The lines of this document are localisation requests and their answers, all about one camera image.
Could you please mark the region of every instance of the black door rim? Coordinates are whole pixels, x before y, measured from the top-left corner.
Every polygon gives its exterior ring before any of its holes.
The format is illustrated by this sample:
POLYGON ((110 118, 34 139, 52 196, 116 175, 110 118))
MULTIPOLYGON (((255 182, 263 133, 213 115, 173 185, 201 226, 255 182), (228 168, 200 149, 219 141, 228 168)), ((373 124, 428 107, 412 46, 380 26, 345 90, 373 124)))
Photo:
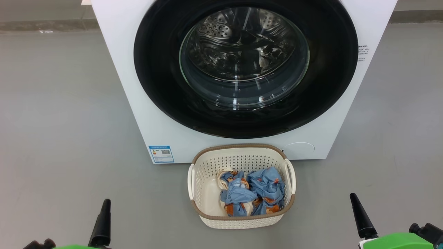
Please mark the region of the black door rim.
POLYGON ((354 25, 337 0, 157 0, 141 21, 134 43, 137 76, 159 109, 196 131, 238 139, 281 134, 319 117, 346 90, 357 58, 354 25), (308 39, 311 60, 303 80, 271 106, 246 111, 214 106, 181 74, 179 50, 188 31, 205 16, 232 7, 275 12, 308 39))

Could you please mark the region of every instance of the blue clothing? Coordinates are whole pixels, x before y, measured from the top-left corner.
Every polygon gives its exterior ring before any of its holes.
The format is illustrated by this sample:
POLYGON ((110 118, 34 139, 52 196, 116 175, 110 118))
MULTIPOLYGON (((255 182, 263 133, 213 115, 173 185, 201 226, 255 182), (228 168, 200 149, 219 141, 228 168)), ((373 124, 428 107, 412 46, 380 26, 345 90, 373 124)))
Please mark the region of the blue clothing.
POLYGON ((245 176, 245 173, 243 171, 239 171, 236 175, 233 175, 231 172, 226 172, 223 174, 220 179, 224 180, 225 182, 228 182, 228 178, 232 177, 232 180, 237 178, 243 178, 245 176))
POLYGON ((269 210, 268 212, 274 212, 276 209, 281 210, 284 203, 285 184, 275 167, 253 171, 248 174, 246 180, 251 191, 256 192, 263 199, 263 201, 254 202, 252 215, 267 214, 267 210, 269 210))
POLYGON ((242 187, 242 185, 241 178, 236 178, 228 183, 228 190, 222 190, 220 193, 220 200, 224 202, 225 205, 233 204, 233 213, 228 212, 229 216, 247 216, 248 212, 242 204, 251 202, 257 198, 255 192, 242 187))

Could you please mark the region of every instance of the concrete floor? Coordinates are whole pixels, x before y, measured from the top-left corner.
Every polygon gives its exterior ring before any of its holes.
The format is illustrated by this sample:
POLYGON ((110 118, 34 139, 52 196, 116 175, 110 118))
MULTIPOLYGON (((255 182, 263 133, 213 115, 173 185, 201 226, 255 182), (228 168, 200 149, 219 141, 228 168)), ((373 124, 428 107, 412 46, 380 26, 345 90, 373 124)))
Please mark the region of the concrete floor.
POLYGON ((206 227, 188 165, 152 165, 100 33, 0 35, 0 241, 89 240, 112 200, 112 248, 357 248, 356 192, 380 235, 443 228, 443 24, 389 25, 329 157, 294 161, 272 227, 206 227))

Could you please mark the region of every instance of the washing machine door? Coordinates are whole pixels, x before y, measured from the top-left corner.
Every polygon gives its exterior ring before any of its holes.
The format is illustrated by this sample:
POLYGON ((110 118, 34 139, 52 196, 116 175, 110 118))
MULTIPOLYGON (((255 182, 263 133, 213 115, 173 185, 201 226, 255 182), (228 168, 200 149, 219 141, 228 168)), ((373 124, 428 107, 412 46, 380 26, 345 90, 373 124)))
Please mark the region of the washing machine door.
POLYGON ((134 44, 138 78, 158 108, 229 138, 314 120, 346 90, 357 58, 337 0, 157 0, 134 44))

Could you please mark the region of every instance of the washing machine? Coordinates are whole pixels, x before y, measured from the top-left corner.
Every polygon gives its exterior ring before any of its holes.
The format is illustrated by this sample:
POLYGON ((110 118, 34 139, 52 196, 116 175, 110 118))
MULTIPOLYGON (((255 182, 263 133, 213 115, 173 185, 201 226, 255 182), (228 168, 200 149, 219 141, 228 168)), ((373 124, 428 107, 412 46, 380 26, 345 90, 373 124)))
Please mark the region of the washing machine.
POLYGON ((92 0, 153 163, 244 143, 326 158, 395 4, 92 0))

